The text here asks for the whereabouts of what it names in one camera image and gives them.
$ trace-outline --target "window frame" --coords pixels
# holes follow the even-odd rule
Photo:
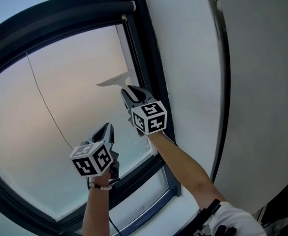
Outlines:
[[[128,45],[139,85],[163,102],[168,111],[165,133],[175,141],[161,58],[145,0],[49,0],[14,15],[0,24],[0,73],[24,58],[26,52],[29,55],[61,39],[119,24],[123,25],[127,39],[127,43],[121,41],[121,45]],[[136,223],[127,226],[127,233],[145,224],[172,197],[180,196],[181,185],[157,154],[115,183],[109,191],[109,208],[112,209],[162,167],[169,190],[139,216]],[[85,207],[56,221],[20,197],[0,177],[0,212],[34,234],[74,235],[82,226]]]

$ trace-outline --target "forearm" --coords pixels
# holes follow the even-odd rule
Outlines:
[[[224,197],[214,187],[204,169],[161,132],[148,136],[177,180],[194,196],[200,208],[208,207],[215,198]]]
[[[94,183],[108,186],[108,180]],[[83,236],[109,235],[109,191],[90,188],[83,220]]]

